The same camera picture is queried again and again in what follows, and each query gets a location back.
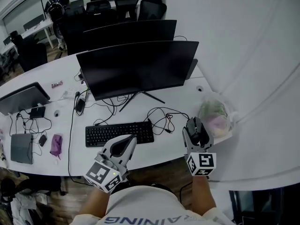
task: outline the desk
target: desk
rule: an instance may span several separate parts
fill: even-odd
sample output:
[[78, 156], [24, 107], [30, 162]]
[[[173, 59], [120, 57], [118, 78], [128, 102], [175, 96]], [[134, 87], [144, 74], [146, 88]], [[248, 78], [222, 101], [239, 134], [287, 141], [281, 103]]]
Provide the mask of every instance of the desk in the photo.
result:
[[[68, 176], [68, 143], [74, 100], [57, 100], [60, 99], [63, 92], [69, 87], [81, 86], [80, 82], [76, 82], [74, 80], [74, 76], [77, 74], [79, 69], [80, 67], [76, 56], [71, 55], [39, 66], [14, 78], [0, 87], [0, 97], [2, 97], [9, 92], [16, 90], [17, 88], [20, 88], [33, 81], [37, 81], [49, 94], [51, 100], [56, 101], [46, 106], [45, 117], [52, 121], [52, 128], [51, 130], [47, 131], [48, 140], [44, 147], [42, 147], [43, 155], [41, 157], [37, 156], [36, 154], [33, 155], [33, 165], [20, 164], [10, 161], [11, 137], [8, 133], [11, 121], [8, 116], [0, 117], [0, 124], [5, 124], [3, 127], [5, 134], [4, 153], [7, 157], [9, 169], [41, 175]], [[157, 106], [170, 107], [187, 113], [190, 117], [196, 116], [199, 112], [201, 97], [203, 94], [196, 89], [196, 86], [203, 86], [204, 91], [210, 90], [205, 78], [197, 76], [201, 76], [201, 72], [198, 71], [198, 67], [196, 67], [196, 71], [191, 76], [193, 78], [187, 80], [184, 86], [149, 92], [150, 94], [164, 100], [166, 102], [165, 105], [149, 98], [148, 96], [139, 94], [122, 112], [117, 112], [117, 115], [113, 116], [108, 123], [114, 124], [143, 121], [146, 118], [147, 112], [151, 108]], [[52, 89], [51, 84], [60, 80], [63, 80], [64, 84]], [[94, 102], [95, 100], [93, 96], [90, 95], [86, 106], [89, 106]], [[54, 117], [54, 112], [56, 110], [60, 110], [59, 117]], [[87, 159], [93, 159], [97, 152], [101, 149], [85, 147], [85, 127], [92, 125], [97, 118], [106, 119], [109, 116], [110, 113], [106, 107], [100, 107], [97, 105], [87, 108], [84, 111], [84, 115], [81, 117], [74, 115], [70, 149], [70, 170], [72, 176], [83, 175], [88, 169], [85, 161]], [[160, 118], [161, 114], [159, 112], [152, 117], [153, 121]], [[15, 133], [15, 119], [16, 114], [13, 114], [13, 126], [11, 134]], [[38, 119], [37, 122], [39, 129], [44, 130], [49, 128], [49, 121], [46, 121], [45, 119]], [[164, 132], [162, 135], [154, 137], [154, 143], [137, 145], [132, 160], [127, 164], [129, 170], [159, 164], [183, 156], [183, 154], [186, 152], [186, 149], [184, 147], [182, 138], [182, 128], [186, 124], [186, 119], [181, 115], [174, 115], [172, 122], [175, 125], [175, 131], [173, 134]], [[17, 121], [17, 132], [24, 132], [20, 119]], [[51, 139], [55, 133], [61, 134], [63, 137], [62, 154], [60, 155], [61, 160], [49, 153]], [[33, 144], [33, 151], [40, 153], [40, 150], [36, 144]]]
[[[47, 39], [48, 39], [48, 41], [50, 43], [51, 48], [54, 48], [54, 46], [52, 44], [52, 41], [50, 40], [49, 33], [47, 31], [47, 28], [51, 27], [51, 26], [52, 26], [52, 21], [48, 18], [45, 21], [42, 21], [40, 24], [32, 27], [31, 29], [26, 30], [24, 33], [21, 34], [21, 36], [23, 38], [26, 38], [26, 37], [29, 37], [29, 36], [31, 36], [31, 35], [39, 32], [39, 31], [41, 31], [41, 30], [44, 30], [45, 34], [47, 36]], [[4, 54], [4, 53], [8, 52], [13, 47], [15, 47], [15, 45], [12, 42], [10, 42], [9, 44], [7, 44], [6, 46], [4, 46], [1, 49], [1, 54]]]

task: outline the laptop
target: laptop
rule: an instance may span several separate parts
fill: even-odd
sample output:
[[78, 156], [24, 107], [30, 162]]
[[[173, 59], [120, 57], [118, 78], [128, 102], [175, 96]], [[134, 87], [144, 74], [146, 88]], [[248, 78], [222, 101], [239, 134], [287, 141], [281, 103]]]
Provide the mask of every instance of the laptop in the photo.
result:
[[11, 136], [10, 159], [17, 163], [33, 164], [32, 134], [13, 134]]

